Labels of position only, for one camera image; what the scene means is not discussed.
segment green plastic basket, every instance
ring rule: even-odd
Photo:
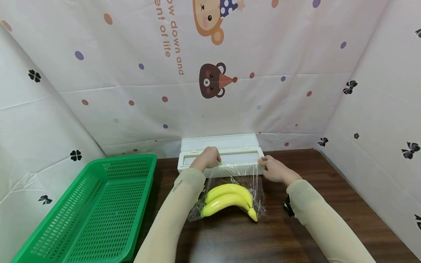
[[[12,263],[119,263],[133,256],[155,155],[90,162]]]

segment arm sleeve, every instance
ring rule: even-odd
[[[329,262],[374,262],[370,253],[323,197],[305,180],[288,188],[295,217],[307,228]]]
[[[205,186],[205,176],[188,168],[174,182],[134,263],[174,263],[177,243],[187,216]]]

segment cartoon bear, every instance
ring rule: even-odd
[[[216,65],[204,64],[200,68],[199,73],[199,86],[202,96],[205,98],[220,98],[225,94],[225,86],[234,82],[237,82],[237,77],[230,78],[225,76],[226,67],[225,64],[219,62]]]
[[[220,45],[224,41],[222,19],[237,8],[242,11],[244,7],[244,0],[193,0],[197,31],[204,37],[210,36],[213,44]]]

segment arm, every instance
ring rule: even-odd
[[[375,263],[346,222],[299,174],[268,155],[259,163],[263,175],[287,186],[295,217],[306,227],[329,262]]]
[[[173,263],[184,222],[205,186],[203,171],[221,161],[215,147],[206,148],[183,170],[162,204],[134,263]]]

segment banana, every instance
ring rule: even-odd
[[[216,198],[226,194],[239,194],[246,200],[248,207],[253,208],[253,198],[250,192],[245,187],[233,183],[223,184],[210,190],[205,197],[205,204],[209,204]]]
[[[239,194],[225,194],[215,198],[213,201],[205,205],[205,207],[202,209],[201,216],[211,216],[216,212],[232,205],[239,206],[246,210],[251,219],[257,222],[256,211],[253,208],[250,208],[247,204],[247,201]]]

